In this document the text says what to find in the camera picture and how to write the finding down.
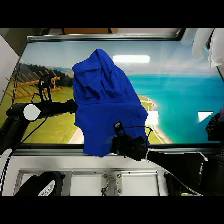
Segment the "sky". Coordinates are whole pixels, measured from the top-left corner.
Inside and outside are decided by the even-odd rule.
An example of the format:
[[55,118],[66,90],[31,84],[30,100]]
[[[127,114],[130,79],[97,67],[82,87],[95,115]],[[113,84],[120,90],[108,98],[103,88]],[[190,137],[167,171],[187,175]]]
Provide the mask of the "sky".
[[43,66],[72,68],[101,48],[113,58],[115,55],[148,55],[150,62],[116,63],[126,75],[136,74],[193,74],[217,75],[210,69],[207,52],[201,60],[192,56],[192,46],[179,41],[64,41],[28,43],[21,62]]

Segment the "display screen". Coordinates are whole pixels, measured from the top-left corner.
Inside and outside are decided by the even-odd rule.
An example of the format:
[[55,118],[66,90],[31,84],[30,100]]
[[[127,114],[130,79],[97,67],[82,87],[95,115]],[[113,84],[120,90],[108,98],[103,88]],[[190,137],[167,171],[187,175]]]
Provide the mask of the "display screen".
[[[28,43],[19,61],[15,103],[40,101],[31,85],[43,73],[56,79],[51,84],[53,101],[73,99],[74,64],[103,49],[131,81],[148,112],[146,126],[153,129],[151,144],[206,143],[206,126],[224,105],[224,83],[217,68],[210,68],[208,53],[196,60],[192,46],[179,41],[63,41]],[[0,105],[0,126],[12,104],[13,78]],[[32,122],[26,134],[42,120]],[[74,125],[74,114],[50,117],[26,143],[81,144],[84,135]]]

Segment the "sea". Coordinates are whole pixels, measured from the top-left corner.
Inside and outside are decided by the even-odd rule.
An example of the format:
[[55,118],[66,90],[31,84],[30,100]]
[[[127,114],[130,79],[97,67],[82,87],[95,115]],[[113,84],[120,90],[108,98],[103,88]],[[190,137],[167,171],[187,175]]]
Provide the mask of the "sea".
[[[224,107],[224,82],[217,75],[131,75],[137,94],[158,107],[158,127],[173,143],[206,143],[212,116]],[[199,121],[198,112],[213,112]]]

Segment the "shoreline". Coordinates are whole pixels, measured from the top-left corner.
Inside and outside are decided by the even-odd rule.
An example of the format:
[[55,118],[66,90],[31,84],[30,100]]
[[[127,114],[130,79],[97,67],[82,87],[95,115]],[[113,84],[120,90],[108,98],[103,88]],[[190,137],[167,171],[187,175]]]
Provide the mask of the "shoreline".
[[[143,96],[143,95],[139,95],[139,96],[142,96],[144,98],[146,98],[147,100],[140,100],[141,102],[148,102],[148,103],[152,103],[152,108],[151,108],[151,111],[154,111],[157,107],[158,107],[158,104],[153,101],[152,99],[146,97],[146,96]],[[160,140],[160,142],[162,144],[172,144],[173,142],[165,135],[165,133],[159,128],[158,125],[150,125],[154,131],[154,134],[157,136],[157,138]]]

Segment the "blue garment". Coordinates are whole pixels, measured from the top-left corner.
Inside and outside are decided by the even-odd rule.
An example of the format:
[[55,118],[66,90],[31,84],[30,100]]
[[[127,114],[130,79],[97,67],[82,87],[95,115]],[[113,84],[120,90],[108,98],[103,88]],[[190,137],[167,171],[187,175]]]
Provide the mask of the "blue garment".
[[[110,153],[114,124],[144,126],[147,112],[125,73],[102,49],[73,66],[74,97],[78,104],[75,125],[84,133],[84,153]],[[146,139],[144,128],[127,128],[128,135]]]

